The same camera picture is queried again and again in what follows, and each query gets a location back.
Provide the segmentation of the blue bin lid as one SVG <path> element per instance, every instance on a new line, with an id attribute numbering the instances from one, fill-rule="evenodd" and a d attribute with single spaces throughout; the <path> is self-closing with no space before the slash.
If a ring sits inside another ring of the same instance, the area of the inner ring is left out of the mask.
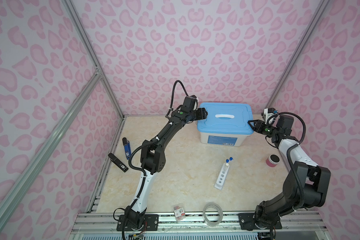
<path id="1" fill-rule="evenodd" d="M 208 112 L 207 118 L 199 120 L 201 133 L 251 135 L 254 131 L 248 121 L 254 119 L 251 106 L 237 103 L 202 103 Z"/>

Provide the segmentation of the white plastic storage bin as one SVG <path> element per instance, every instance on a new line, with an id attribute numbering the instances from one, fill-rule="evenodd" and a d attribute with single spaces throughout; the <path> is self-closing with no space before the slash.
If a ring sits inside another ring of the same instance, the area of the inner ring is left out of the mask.
<path id="1" fill-rule="evenodd" d="M 249 135 L 215 134 L 200 132 L 201 143 L 221 146 L 239 147 Z"/>

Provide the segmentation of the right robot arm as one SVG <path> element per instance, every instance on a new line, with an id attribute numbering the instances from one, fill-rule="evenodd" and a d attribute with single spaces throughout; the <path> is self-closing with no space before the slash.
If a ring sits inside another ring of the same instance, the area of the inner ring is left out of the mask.
<path id="1" fill-rule="evenodd" d="M 322 207 L 327 198 L 331 172 L 319 166 L 302 149 L 307 130 L 304 120 L 294 113 L 273 112 L 264 114 L 262 120 L 248 123 L 254 132 L 271 139 L 290 167 L 282 192 L 257 205 L 253 224 L 273 231 L 285 215 L 299 209 Z"/>

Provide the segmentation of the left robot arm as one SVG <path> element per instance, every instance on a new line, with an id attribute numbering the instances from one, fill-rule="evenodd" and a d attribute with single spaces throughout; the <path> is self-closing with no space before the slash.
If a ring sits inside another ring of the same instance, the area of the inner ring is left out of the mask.
<path id="1" fill-rule="evenodd" d="M 175 134 L 186 124 L 195 122 L 203 144 L 239 147 L 253 134 L 248 123 L 253 120 L 253 112 L 248 104 L 237 103 L 202 103 L 198 104 L 195 95 L 186 96 L 177 108 L 170 108 L 166 116 L 168 122 L 151 140 L 145 140 L 132 153 L 141 153 L 140 167 L 129 162 L 131 169 L 141 172 L 135 196 L 125 209 L 122 226 L 139 230 L 144 224 L 148 208 L 148 197 L 156 174 L 166 164 L 165 149 Z"/>

